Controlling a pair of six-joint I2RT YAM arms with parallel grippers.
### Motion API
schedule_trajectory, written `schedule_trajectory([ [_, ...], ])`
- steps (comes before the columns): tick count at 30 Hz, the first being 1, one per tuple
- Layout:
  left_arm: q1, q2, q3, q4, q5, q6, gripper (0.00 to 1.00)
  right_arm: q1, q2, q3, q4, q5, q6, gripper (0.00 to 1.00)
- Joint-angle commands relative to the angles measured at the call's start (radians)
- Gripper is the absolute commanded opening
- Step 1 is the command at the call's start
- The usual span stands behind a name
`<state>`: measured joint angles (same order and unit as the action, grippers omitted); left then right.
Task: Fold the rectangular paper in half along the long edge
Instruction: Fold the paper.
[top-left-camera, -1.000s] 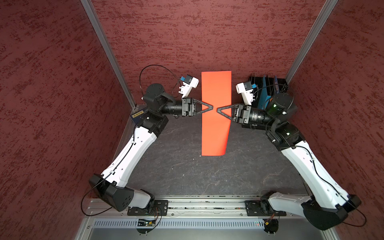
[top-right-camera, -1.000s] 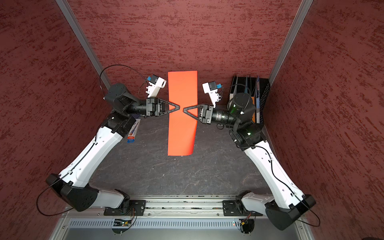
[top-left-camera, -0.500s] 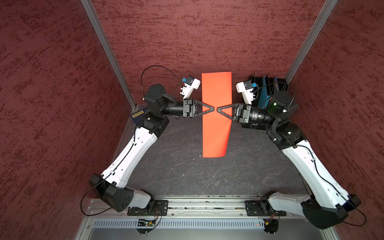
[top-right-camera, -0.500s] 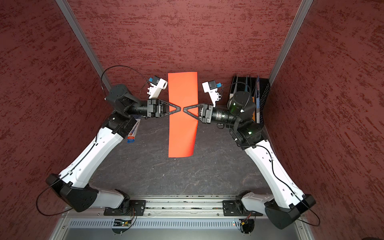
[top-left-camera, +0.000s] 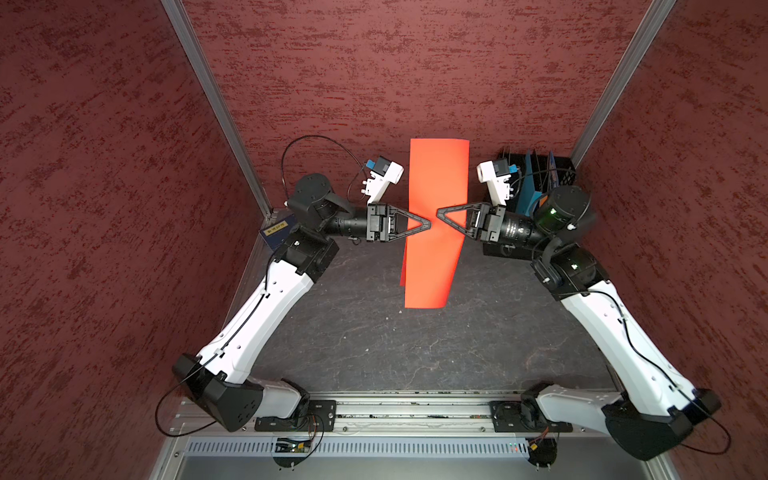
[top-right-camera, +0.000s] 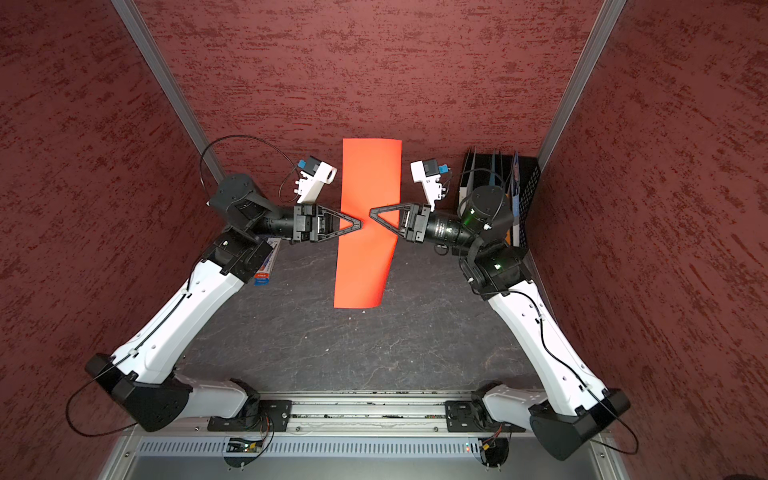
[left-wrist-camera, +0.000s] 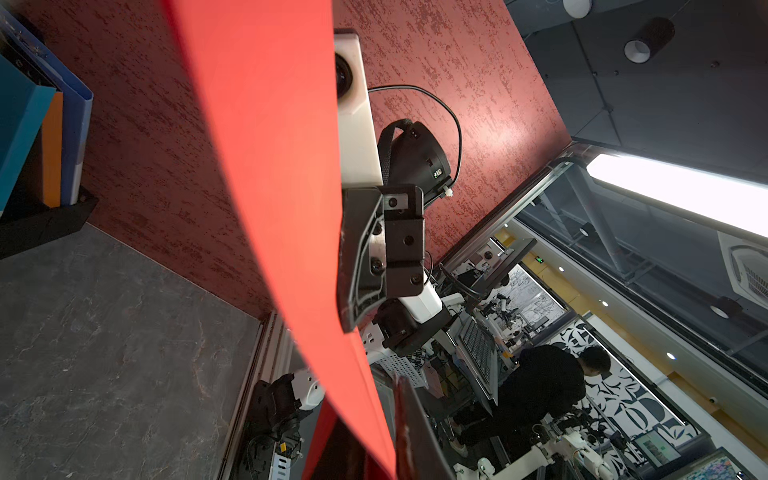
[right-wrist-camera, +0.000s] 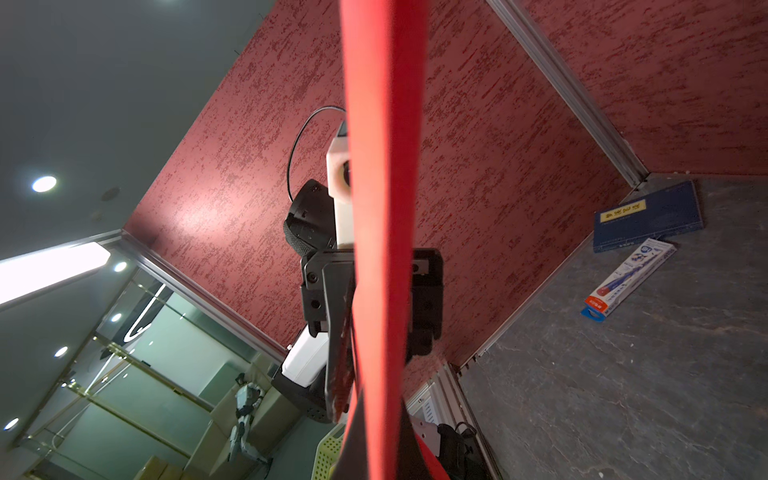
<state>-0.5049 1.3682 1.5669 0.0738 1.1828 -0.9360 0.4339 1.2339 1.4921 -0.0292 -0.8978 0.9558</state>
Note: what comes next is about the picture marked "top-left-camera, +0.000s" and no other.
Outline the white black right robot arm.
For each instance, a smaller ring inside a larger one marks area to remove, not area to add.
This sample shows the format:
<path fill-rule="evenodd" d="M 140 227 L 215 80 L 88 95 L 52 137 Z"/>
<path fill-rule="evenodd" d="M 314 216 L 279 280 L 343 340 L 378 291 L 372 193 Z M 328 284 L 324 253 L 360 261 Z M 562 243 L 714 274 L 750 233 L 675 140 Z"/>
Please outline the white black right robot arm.
<path fill-rule="evenodd" d="M 620 390 L 596 392 L 543 382 L 521 396 L 531 430 L 569 423 L 610 436 L 638 460 L 683 445 L 694 427 L 721 407 L 695 387 L 655 346 L 620 299 L 607 271 L 579 239 L 595 224 L 591 197 L 578 186 L 546 194 L 530 216 L 503 205 L 473 203 L 438 209 L 437 217 L 485 245 L 531 256 L 539 282 L 585 329 L 619 378 Z"/>

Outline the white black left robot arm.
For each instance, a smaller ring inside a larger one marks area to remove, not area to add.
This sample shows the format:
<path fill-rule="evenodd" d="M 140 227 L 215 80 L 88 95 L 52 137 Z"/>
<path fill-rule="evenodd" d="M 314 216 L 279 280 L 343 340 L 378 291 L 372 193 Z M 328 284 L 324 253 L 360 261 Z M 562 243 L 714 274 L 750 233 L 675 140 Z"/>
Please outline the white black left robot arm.
<path fill-rule="evenodd" d="M 261 380 L 252 370 L 293 306 L 317 283 L 339 251 L 338 236 L 391 242 L 427 231 L 428 219 L 381 202 L 387 181 L 373 178 L 356 208 L 319 173 L 301 178 L 287 207 L 297 223 L 270 255 L 265 275 L 229 323 L 172 371 L 185 395 L 215 423 L 234 432 L 254 417 L 300 421 L 307 393 L 287 380 Z"/>

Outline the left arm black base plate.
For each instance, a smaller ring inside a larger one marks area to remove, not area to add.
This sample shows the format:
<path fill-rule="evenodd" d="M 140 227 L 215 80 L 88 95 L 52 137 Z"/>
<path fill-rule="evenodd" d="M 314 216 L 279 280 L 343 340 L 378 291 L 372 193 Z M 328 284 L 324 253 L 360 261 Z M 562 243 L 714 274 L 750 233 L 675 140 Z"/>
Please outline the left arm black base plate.
<path fill-rule="evenodd" d="M 335 427 L 337 402 L 335 400 L 303 400 L 287 419 L 277 417 L 256 418 L 257 432 L 332 432 Z"/>

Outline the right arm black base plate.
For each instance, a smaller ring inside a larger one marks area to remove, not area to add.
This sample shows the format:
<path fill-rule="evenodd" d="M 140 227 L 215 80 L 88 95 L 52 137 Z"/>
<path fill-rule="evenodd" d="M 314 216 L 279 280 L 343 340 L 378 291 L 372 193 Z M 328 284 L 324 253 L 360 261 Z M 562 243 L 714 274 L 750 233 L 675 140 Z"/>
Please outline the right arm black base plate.
<path fill-rule="evenodd" d="M 491 421 L 496 433 L 522 433 L 539 435 L 571 433 L 573 426 L 566 422 L 547 420 L 533 401 L 491 401 Z"/>

